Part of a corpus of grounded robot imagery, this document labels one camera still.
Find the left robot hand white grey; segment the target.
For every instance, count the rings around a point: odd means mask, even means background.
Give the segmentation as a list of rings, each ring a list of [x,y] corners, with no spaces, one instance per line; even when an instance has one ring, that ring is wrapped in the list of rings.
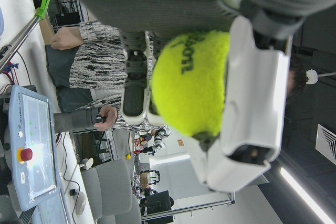
[[[80,0],[120,31],[121,113],[187,137],[202,184],[236,191],[279,155],[291,37],[335,0]]]

